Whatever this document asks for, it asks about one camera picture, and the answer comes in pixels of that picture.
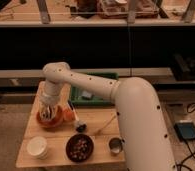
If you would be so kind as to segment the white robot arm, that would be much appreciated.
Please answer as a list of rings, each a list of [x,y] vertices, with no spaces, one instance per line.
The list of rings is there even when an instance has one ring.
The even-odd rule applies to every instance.
[[[115,104],[128,171],[177,171],[165,119],[154,87],[145,79],[123,81],[74,72],[65,62],[43,67],[41,116],[55,117],[53,108],[64,84],[86,90]]]

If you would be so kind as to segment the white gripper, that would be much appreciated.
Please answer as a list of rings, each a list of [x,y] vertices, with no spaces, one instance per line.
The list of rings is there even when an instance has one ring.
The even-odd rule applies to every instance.
[[[55,109],[50,105],[41,104],[39,112],[42,120],[52,120],[55,117]]]

